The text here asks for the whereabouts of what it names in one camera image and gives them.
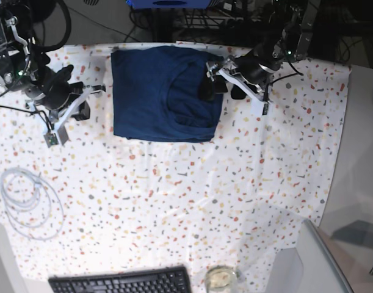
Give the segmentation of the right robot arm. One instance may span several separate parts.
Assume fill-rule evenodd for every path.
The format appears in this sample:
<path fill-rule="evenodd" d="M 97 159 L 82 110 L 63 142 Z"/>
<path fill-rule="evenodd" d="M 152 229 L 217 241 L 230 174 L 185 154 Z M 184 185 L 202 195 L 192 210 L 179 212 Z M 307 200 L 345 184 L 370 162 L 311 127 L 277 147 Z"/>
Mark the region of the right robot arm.
<path fill-rule="evenodd" d="M 60 7 L 65 32 L 55 45 L 37 43 L 34 25 L 46 20 Z M 37 114 L 44 127 L 48 147 L 64 145 L 69 137 L 65 128 L 70 118 L 83 121 L 90 118 L 87 99 L 105 92 L 104 85 L 70 83 L 74 67 L 59 71 L 48 66 L 47 53 L 63 47 L 71 34 L 71 16 L 64 1 L 0 1 L 0 85 L 9 92 L 23 91 L 29 98 L 25 113 Z"/>

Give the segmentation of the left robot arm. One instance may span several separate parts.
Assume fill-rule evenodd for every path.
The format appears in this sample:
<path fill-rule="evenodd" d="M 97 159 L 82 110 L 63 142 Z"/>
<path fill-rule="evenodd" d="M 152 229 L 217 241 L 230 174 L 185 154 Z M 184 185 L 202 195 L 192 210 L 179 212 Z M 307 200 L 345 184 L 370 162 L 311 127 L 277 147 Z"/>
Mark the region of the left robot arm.
<path fill-rule="evenodd" d="M 212 101 L 229 92 L 232 99 L 252 101 L 252 112 L 267 115 L 274 74 L 283 63 L 293 66 L 306 57 L 320 1 L 272 1 L 264 6 L 268 17 L 253 35 L 261 37 L 246 55 L 229 54 L 206 63 L 206 77 L 200 86 L 201 98 Z"/>

